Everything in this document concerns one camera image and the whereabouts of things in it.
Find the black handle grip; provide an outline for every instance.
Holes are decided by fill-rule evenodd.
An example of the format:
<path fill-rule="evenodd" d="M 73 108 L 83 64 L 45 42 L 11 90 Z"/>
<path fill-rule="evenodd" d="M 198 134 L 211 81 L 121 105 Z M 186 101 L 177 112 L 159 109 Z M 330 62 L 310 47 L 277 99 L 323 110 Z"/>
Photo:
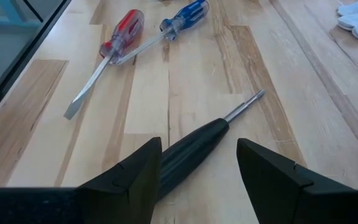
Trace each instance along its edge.
<path fill-rule="evenodd" d="M 218 118 L 185 136 L 162 153 L 158 200 L 166 196 L 200 165 L 229 130 Z"/>

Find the black screwdriver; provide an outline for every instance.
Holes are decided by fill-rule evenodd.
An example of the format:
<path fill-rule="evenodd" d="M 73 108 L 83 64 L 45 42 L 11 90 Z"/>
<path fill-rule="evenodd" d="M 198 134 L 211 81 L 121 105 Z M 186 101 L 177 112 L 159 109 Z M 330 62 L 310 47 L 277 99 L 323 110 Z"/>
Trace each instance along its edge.
<path fill-rule="evenodd" d="M 265 92 L 260 90 L 224 118 L 215 119 L 198 128 L 163 152 L 158 200 L 164 198 L 204 161 L 227 133 L 230 122 L 261 98 Z"/>

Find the black frame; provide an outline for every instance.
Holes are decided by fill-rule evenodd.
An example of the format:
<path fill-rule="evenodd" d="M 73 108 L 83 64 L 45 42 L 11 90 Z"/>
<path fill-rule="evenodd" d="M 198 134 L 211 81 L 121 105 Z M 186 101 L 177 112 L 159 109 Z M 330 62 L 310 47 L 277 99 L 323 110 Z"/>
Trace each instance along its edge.
<path fill-rule="evenodd" d="M 0 102 L 13 86 L 27 63 L 38 50 L 41 43 L 52 30 L 57 20 L 63 14 L 71 0 L 62 0 L 62 2 L 55 8 L 55 10 L 44 20 L 44 23 L 37 29 L 34 37 L 31 38 L 17 54 L 16 58 L 8 66 L 5 72 L 0 77 Z"/>

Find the wood grain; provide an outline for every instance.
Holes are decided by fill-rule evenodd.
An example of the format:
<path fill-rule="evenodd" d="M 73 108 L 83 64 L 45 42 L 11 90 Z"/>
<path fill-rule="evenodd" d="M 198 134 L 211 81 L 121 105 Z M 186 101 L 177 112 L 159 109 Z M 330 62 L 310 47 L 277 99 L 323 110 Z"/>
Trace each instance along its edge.
<path fill-rule="evenodd" d="M 358 40 L 336 26 L 336 8 L 350 2 L 209 0 L 206 19 L 176 41 L 105 69 L 68 121 L 64 111 L 100 62 L 100 43 L 128 10 L 145 16 L 136 46 L 189 3 L 72 1 L 0 105 L 0 186 L 80 185 L 154 136 L 165 150 L 263 88 L 267 94 L 156 204 L 152 223 L 257 223 L 238 138 L 358 189 Z"/>

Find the blue screwdriver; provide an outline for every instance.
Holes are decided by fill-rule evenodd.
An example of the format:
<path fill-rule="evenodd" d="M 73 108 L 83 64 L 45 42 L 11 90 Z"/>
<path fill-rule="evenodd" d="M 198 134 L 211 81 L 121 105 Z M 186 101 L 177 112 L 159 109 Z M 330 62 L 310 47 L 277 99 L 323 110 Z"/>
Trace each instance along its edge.
<path fill-rule="evenodd" d="M 180 11 L 173 17 L 173 19 L 164 19 L 160 25 L 161 33 L 146 43 L 142 44 L 131 53 L 120 58 L 116 65 L 121 65 L 132 57 L 135 57 L 141 51 L 156 43 L 157 41 L 166 38 L 168 40 L 175 40 L 179 32 L 194 26 L 198 21 L 205 17 L 209 10 L 209 4 L 205 0 L 197 0 Z"/>

